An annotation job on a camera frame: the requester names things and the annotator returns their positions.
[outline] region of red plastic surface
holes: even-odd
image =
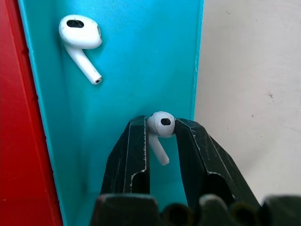
[[[0,225],[63,225],[16,0],[0,31]]]

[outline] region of earbud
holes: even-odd
[[[102,76],[82,50],[101,45],[103,40],[97,23],[85,16],[68,15],[61,20],[58,30],[67,53],[89,81],[94,85],[98,84]]]
[[[174,125],[174,116],[167,112],[155,112],[147,120],[149,144],[162,166],[169,163],[169,158],[158,137],[172,137]]]

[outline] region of teal plastic surface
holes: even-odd
[[[106,160],[128,121],[167,111],[193,119],[203,0],[19,0],[64,225],[88,225]],[[85,51],[103,76],[92,85],[60,42],[68,14],[95,20],[99,48]],[[186,203],[176,139],[170,158],[150,152],[160,208]]]

